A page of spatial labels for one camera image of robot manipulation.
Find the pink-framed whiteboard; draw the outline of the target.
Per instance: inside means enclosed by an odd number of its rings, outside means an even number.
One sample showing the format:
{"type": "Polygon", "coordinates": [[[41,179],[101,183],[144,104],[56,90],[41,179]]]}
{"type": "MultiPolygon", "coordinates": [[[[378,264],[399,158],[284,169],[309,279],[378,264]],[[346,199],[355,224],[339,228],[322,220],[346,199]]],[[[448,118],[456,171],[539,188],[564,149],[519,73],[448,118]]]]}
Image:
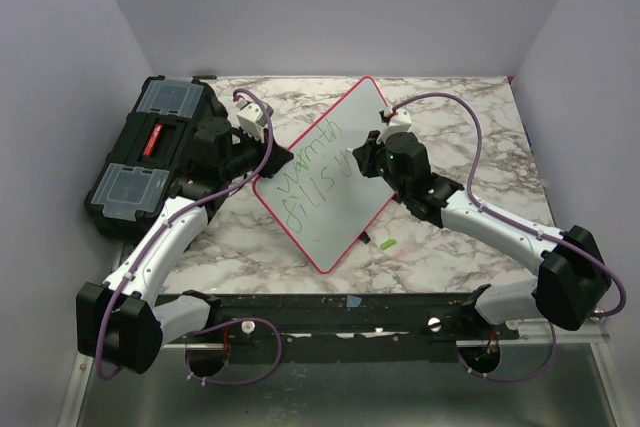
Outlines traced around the pink-framed whiteboard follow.
{"type": "Polygon", "coordinates": [[[363,177],[352,153],[381,127],[387,107],[373,78],[358,80],[289,147],[294,159],[253,192],[321,274],[331,272],[391,202],[393,191],[363,177]]]}

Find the green marker cap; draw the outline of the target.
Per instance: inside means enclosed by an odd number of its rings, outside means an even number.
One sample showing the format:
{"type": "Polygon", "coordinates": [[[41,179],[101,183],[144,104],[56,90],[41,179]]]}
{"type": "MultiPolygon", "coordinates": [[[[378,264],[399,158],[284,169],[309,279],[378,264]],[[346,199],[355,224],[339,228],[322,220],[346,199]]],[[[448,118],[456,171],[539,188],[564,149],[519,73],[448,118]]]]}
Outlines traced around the green marker cap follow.
{"type": "Polygon", "coordinates": [[[386,250],[392,246],[394,246],[396,244],[396,240],[395,239],[388,239],[386,241],[384,241],[383,243],[380,244],[380,248],[382,250],[386,250]]]}

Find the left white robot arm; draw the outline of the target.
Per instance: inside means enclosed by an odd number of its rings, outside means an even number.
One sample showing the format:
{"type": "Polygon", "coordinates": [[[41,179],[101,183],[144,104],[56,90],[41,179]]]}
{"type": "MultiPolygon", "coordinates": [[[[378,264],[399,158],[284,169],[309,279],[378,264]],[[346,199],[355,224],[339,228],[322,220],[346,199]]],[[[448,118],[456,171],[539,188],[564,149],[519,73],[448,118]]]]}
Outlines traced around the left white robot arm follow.
{"type": "Polygon", "coordinates": [[[87,283],[80,289],[78,350],[94,359],[100,378],[108,377],[103,362],[141,374],[164,345],[188,334],[201,342],[220,334],[216,297],[187,291],[163,305],[156,301],[182,253],[227,197],[257,176],[274,175],[292,159],[291,152],[277,145],[270,121],[257,129],[258,137],[240,130],[240,143],[232,145],[230,154],[217,156],[214,178],[203,183],[202,195],[180,191],[168,197],[126,261],[101,285],[87,283]]]}

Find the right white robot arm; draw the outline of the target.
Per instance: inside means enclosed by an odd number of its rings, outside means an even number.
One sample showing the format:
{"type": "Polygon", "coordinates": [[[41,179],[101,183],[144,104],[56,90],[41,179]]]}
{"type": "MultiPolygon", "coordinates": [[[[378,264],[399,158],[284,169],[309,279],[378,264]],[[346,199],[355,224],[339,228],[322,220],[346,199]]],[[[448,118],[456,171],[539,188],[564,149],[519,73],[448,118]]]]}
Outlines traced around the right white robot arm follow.
{"type": "Polygon", "coordinates": [[[507,255],[529,270],[529,281],[483,285],[463,303],[460,326],[480,339],[511,320],[544,318],[577,331],[611,286],[592,233],[535,224],[490,204],[474,202],[458,182],[432,172],[417,137],[396,133],[380,142],[369,133],[353,156],[361,174],[382,178],[421,221],[463,233],[507,255]]]}

